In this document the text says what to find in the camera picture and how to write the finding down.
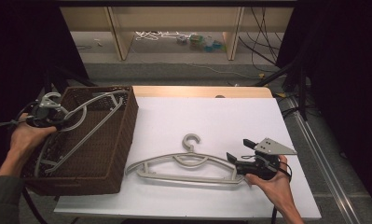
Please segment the person's right hand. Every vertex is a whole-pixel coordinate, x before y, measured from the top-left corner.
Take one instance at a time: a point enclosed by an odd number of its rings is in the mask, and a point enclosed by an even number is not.
[[[280,167],[284,171],[287,171],[287,158],[280,155],[279,160],[281,161]],[[264,191],[287,223],[303,223],[300,214],[296,210],[293,194],[290,189],[290,180],[286,174],[278,171],[271,180],[264,180],[256,175],[247,174],[246,180],[249,184],[257,185]]]

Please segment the wicker basket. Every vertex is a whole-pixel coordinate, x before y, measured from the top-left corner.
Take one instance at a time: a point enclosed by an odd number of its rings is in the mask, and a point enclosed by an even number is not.
[[[121,97],[123,99],[123,105],[119,110],[56,171],[46,174],[44,170],[49,165],[40,164],[36,172],[41,148],[34,151],[22,170],[22,177],[29,189],[40,195],[53,196],[119,192],[138,111],[132,87],[68,88],[61,100],[61,105],[71,111],[103,92],[121,90],[127,92],[116,94],[117,101]],[[114,106],[110,97],[104,97],[88,105],[87,116],[80,126],[69,132],[57,133],[51,139],[48,149],[42,154],[45,160],[59,161]],[[77,123],[81,115],[82,112],[77,112],[69,122]]]

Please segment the dark sleeve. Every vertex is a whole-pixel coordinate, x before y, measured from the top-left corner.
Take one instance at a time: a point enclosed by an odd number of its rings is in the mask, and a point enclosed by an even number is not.
[[[20,197],[23,180],[15,176],[0,176],[0,223],[20,223]]]

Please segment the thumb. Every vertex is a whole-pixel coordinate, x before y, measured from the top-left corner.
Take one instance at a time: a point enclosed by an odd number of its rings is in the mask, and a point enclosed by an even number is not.
[[[260,177],[251,174],[247,174],[245,177],[250,184],[260,186],[262,181]]]

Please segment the floor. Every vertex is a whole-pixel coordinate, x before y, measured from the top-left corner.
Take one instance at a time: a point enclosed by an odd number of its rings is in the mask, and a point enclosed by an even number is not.
[[[222,42],[218,33],[198,33],[198,35],[211,36]],[[253,47],[253,39],[257,34],[241,34],[241,39]],[[249,86],[255,84],[261,77],[269,76],[277,67],[267,63],[260,56],[253,55],[241,42],[238,43],[237,55],[234,61],[228,61],[225,49],[216,49],[206,52],[203,48],[192,49],[189,45],[179,45],[176,39],[157,35],[158,39],[135,36],[130,54],[126,61],[120,62],[114,49],[112,36],[109,33],[73,33],[78,45],[80,56],[86,66],[91,81],[99,85],[196,85],[196,86]],[[275,48],[281,44],[282,34],[268,34],[269,43]],[[267,45],[267,41],[258,39],[260,44]],[[273,60],[269,48],[255,45],[255,50],[264,57]],[[272,93],[282,93],[281,85],[284,77],[269,83]],[[282,111],[296,106],[296,92],[288,92],[287,97],[277,97]],[[301,165],[310,189],[318,204],[322,219],[309,221],[315,224],[341,224],[341,223],[370,223],[372,224],[372,199],[365,190],[363,183],[352,170],[343,155],[340,155],[338,143],[331,134],[329,127],[320,115],[318,107],[311,96],[308,97],[308,121],[304,122],[297,112],[288,114],[285,124],[298,152]],[[343,205],[338,203],[338,196],[333,192],[330,179],[326,177],[324,168],[316,157],[316,149],[306,136],[305,128],[310,129],[317,143],[320,153],[328,162],[329,170],[344,197],[349,200],[354,210],[355,221],[343,215]],[[43,218],[48,223],[246,223],[246,221],[183,221],[183,220],[120,220],[111,217],[66,217],[53,213],[56,202],[53,197],[40,197],[32,194]],[[21,200],[21,223],[38,223],[30,212],[25,201]],[[249,221],[248,223],[270,223],[270,220]]]

